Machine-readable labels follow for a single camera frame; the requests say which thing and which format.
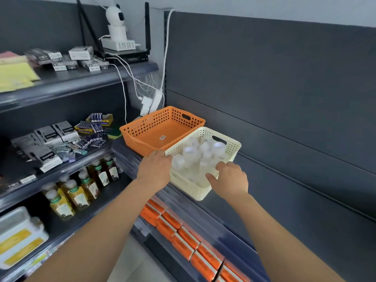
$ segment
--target orange plastic basket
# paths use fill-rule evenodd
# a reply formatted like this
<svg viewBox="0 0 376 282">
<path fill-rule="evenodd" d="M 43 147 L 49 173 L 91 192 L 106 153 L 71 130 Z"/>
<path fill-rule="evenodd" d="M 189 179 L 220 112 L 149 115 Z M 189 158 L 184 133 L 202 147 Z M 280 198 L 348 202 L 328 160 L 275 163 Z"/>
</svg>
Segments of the orange plastic basket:
<svg viewBox="0 0 376 282">
<path fill-rule="evenodd" d="M 125 144 L 142 156 L 172 147 L 202 127 L 205 120 L 179 108 L 168 106 L 120 127 Z"/>
</svg>

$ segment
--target white plastic container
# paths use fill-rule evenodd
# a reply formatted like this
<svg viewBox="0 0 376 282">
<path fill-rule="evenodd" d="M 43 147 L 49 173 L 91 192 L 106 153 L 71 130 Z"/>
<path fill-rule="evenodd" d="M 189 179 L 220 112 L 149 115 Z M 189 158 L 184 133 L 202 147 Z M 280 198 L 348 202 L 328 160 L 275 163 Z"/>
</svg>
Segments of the white plastic container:
<svg viewBox="0 0 376 282">
<path fill-rule="evenodd" d="M 241 147 L 241 143 L 207 127 L 199 127 L 198 129 L 187 135 L 185 138 L 174 144 L 172 147 L 167 149 L 165 153 L 167 155 L 182 154 L 185 143 L 190 137 L 195 137 L 199 140 L 199 142 L 204 142 L 207 141 L 209 137 L 213 136 L 226 142 L 226 151 L 223 156 L 225 159 L 221 160 L 224 162 L 233 161 Z M 170 170 L 170 175 L 170 181 L 172 184 L 189 194 L 193 199 L 197 201 L 204 199 L 211 190 L 209 181 L 206 179 L 204 179 L 204 182 L 202 182 L 202 180 L 199 180 L 200 184 L 198 184 L 197 181 L 196 183 L 193 183 L 175 170 Z"/>
<path fill-rule="evenodd" d="M 49 235 L 37 217 L 31 218 L 25 207 L 14 209 L 0 218 L 0 269 L 9 269 Z"/>
</svg>

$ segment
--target floor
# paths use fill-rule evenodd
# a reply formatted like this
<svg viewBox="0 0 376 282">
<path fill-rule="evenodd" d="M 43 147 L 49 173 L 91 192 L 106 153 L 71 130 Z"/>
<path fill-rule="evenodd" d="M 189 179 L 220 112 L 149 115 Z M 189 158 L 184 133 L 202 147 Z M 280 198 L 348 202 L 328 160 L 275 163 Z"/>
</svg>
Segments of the floor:
<svg viewBox="0 0 376 282">
<path fill-rule="evenodd" d="M 172 282 L 131 235 L 108 282 Z"/>
</svg>

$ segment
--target yellow label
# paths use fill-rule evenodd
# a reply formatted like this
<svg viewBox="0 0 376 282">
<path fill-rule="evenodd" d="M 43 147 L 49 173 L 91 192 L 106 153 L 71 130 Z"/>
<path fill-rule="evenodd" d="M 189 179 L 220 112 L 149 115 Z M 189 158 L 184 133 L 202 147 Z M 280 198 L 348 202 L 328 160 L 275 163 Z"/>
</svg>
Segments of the yellow label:
<svg viewBox="0 0 376 282">
<path fill-rule="evenodd" d="M 14 247 L 17 243 L 23 241 L 29 235 L 31 235 L 31 232 L 27 229 L 23 229 L 4 240 L 0 243 L 0 255 Z"/>
<path fill-rule="evenodd" d="M 41 238 L 37 238 L 36 240 L 33 240 L 27 246 L 25 246 L 23 249 L 17 252 L 15 255 L 9 257 L 6 261 L 4 261 L 4 264 L 9 265 L 9 266 L 16 264 L 18 261 L 23 259 L 26 255 L 31 253 L 35 248 L 40 246 L 43 242 L 44 240 L 42 240 Z"/>
</svg>

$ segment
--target bottle cap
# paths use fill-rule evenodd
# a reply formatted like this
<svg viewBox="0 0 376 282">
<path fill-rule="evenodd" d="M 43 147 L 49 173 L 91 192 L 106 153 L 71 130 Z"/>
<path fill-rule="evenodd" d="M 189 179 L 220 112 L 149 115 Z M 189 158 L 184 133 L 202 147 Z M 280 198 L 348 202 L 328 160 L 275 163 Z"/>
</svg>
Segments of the bottle cap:
<svg viewBox="0 0 376 282">
<path fill-rule="evenodd" d="M 58 192 L 56 190 L 49 190 L 45 196 L 47 199 L 53 200 L 58 196 Z"/>
<path fill-rule="evenodd" d="M 91 165 L 92 166 L 98 166 L 98 165 L 100 165 L 100 162 L 99 162 L 99 160 L 96 160 Z"/>
<path fill-rule="evenodd" d="M 69 175 L 63 175 L 63 176 L 60 177 L 60 182 L 65 183 L 65 182 L 67 182 L 68 180 L 69 180 Z"/>
<path fill-rule="evenodd" d="M 87 176 L 88 176 L 88 172 L 84 170 L 81 170 L 80 173 L 78 174 L 78 177 L 80 179 L 85 179 Z"/>
<path fill-rule="evenodd" d="M 54 190 L 54 189 L 56 189 L 56 188 L 57 188 L 57 186 L 56 186 L 54 183 L 52 183 L 52 182 L 47 183 L 47 184 L 44 184 L 44 185 L 42 186 L 42 190 L 45 190 L 45 191 L 48 191 L 48 190 Z"/>
<path fill-rule="evenodd" d="M 72 189 L 72 188 L 77 187 L 77 183 L 76 183 L 75 180 L 71 179 L 71 180 L 69 180 L 69 181 L 67 181 L 67 182 L 65 183 L 65 186 L 66 186 L 68 189 Z"/>
</svg>

